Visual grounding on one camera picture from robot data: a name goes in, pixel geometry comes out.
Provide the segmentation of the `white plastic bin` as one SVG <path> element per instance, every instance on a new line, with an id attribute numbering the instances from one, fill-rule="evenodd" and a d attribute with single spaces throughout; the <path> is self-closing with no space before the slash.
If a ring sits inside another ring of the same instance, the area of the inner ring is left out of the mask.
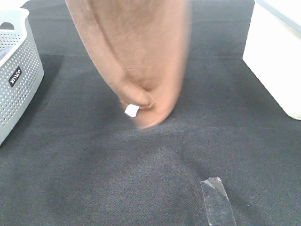
<path id="1" fill-rule="evenodd" d="M 301 118 L 301 2 L 256 0 L 243 61 L 284 112 Z"/>

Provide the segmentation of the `clear tape strip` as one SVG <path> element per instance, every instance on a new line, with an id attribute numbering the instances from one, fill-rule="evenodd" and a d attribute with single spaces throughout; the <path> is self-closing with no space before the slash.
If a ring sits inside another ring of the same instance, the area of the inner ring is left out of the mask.
<path id="1" fill-rule="evenodd" d="M 219 177 L 200 182 L 210 226 L 236 226 L 228 195 Z"/>

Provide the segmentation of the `grey perforated laundry basket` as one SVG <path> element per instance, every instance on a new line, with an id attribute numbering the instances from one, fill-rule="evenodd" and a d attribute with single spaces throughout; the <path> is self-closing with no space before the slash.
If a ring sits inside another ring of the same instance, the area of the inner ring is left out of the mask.
<path id="1" fill-rule="evenodd" d="M 44 70 L 28 20 L 29 10 L 2 8 L 0 20 L 13 29 L 0 31 L 0 48 L 11 46 L 0 61 L 0 140 L 3 142 L 33 99 Z"/>

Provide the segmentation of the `brown microfibre towel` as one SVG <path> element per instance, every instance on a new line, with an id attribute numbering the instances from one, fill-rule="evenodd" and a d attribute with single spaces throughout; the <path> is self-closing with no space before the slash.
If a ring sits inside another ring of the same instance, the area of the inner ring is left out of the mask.
<path id="1" fill-rule="evenodd" d="M 83 45 L 137 127 L 160 124 L 182 88 L 190 41 L 187 0 L 68 0 Z"/>

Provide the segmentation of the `blue white cloth in basket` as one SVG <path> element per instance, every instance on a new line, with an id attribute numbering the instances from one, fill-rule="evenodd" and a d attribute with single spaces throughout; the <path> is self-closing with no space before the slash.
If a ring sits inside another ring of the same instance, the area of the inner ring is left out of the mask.
<path id="1" fill-rule="evenodd" d="M 0 60 L 2 60 L 12 49 L 11 46 L 6 46 L 0 49 Z"/>

